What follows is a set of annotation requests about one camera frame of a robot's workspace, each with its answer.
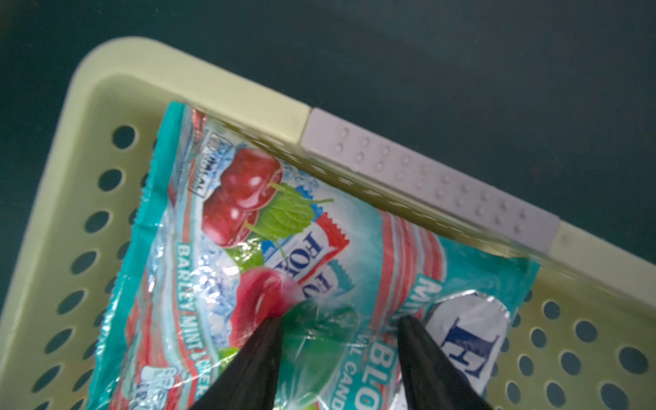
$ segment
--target plastic packaging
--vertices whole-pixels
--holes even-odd
[[[465,297],[496,306],[502,326],[481,333],[476,313],[456,311],[432,335],[481,392],[537,272],[379,211],[177,103],[135,226],[98,341],[92,410],[189,408],[279,316],[277,408],[386,409],[400,381],[397,320],[438,323]]]

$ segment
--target candy bag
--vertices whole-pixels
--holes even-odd
[[[397,403],[406,315],[481,392],[536,272],[375,209],[171,103],[87,409],[187,409],[271,317],[284,329],[278,409]]]

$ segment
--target basket hole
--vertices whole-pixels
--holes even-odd
[[[79,402],[73,404],[73,407],[71,407],[71,410],[80,410],[82,405],[84,404],[84,399],[80,400]]]
[[[503,344],[501,345],[501,352],[507,352],[508,349],[510,349],[510,340],[506,337],[506,339],[503,341]]]
[[[533,360],[528,356],[520,357],[520,371],[524,376],[533,375]]]
[[[98,187],[101,190],[108,192],[119,186],[122,179],[123,173],[121,171],[118,169],[110,169],[100,175],[100,178],[98,179]]]
[[[581,361],[572,352],[565,352],[560,356],[560,365],[568,375],[576,376],[581,372]]]
[[[83,375],[80,376],[80,378],[75,382],[73,385],[73,391],[76,392],[84,386],[84,384],[89,380],[91,375],[93,374],[93,369],[85,371]]]
[[[511,403],[517,404],[522,399],[522,393],[520,392],[520,387],[514,382],[508,383],[506,387],[506,394],[508,394],[508,400]]]
[[[649,369],[647,356],[634,347],[627,346],[619,352],[619,362],[629,373],[641,375]]]
[[[127,253],[127,249],[130,247],[130,241],[124,243],[121,245],[119,248],[118,252],[116,252],[116,258],[118,260],[123,260],[125,258],[125,254]]]
[[[68,295],[62,302],[59,304],[59,307],[57,308],[57,313],[60,315],[66,314],[73,310],[81,301],[82,298],[84,297],[84,291],[75,291]]]
[[[62,347],[64,343],[68,340],[68,338],[71,337],[71,334],[73,333],[73,329],[64,329],[61,332],[57,333],[55,336],[50,339],[48,344],[45,345],[45,350],[44,352],[46,354],[50,354],[54,352],[55,350],[59,349]]]
[[[46,410],[49,405],[50,405],[49,401],[44,401],[43,403],[39,404],[37,407],[34,407],[34,410]]]
[[[36,383],[34,383],[34,386],[32,387],[32,393],[36,393],[38,391],[41,391],[44,387],[46,387],[50,382],[54,380],[54,378],[57,376],[59,373],[60,366],[54,366],[48,369],[45,373],[39,377],[39,380],[37,380]]]
[[[624,390],[620,389],[613,383],[606,383],[602,386],[602,401],[611,410],[627,410],[628,397]]]
[[[563,407],[565,405],[565,392],[558,384],[551,382],[546,387],[546,399],[554,407]]]
[[[127,125],[116,128],[116,131],[112,135],[112,142],[120,150],[128,148],[134,142],[134,128]]]
[[[597,340],[597,328],[587,320],[582,320],[576,325],[576,336],[581,342],[592,343]]]
[[[73,275],[79,275],[89,269],[89,266],[93,265],[93,262],[96,261],[97,256],[98,253],[96,251],[84,252],[73,261],[71,273]]]
[[[553,300],[544,304],[544,316],[549,320],[556,320],[560,317],[560,305]]]
[[[542,329],[534,329],[531,332],[531,342],[535,347],[541,349],[546,346],[546,333]]]
[[[98,327],[102,324],[102,320],[105,318],[105,311],[102,310],[96,318],[93,320],[93,327]]]
[[[93,234],[101,230],[110,219],[110,213],[107,211],[98,211],[91,215],[84,224],[84,229],[88,234]]]
[[[84,351],[82,355],[82,360],[89,359],[96,352],[96,346],[98,346],[98,340],[94,340],[92,344]]]
[[[130,216],[127,217],[127,223],[129,223],[130,225],[134,224],[134,220],[136,219],[137,210],[138,210],[138,208],[134,208],[134,210],[132,211]]]
[[[110,279],[109,282],[107,282],[107,285],[105,285],[105,293],[107,295],[112,293],[115,284],[116,284],[116,277],[114,276],[113,278]]]

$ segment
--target individual candy wrapper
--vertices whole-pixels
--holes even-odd
[[[171,103],[87,409],[188,409],[269,317],[284,324],[276,408],[395,405],[405,315],[480,393],[536,272],[375,209]]]

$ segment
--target black tongs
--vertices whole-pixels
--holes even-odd
[[[190,410],[271,410],[282,354],[282,321],[262,322],[228,368]],[[412,316],[398,323],[408,410],[491,410]]]

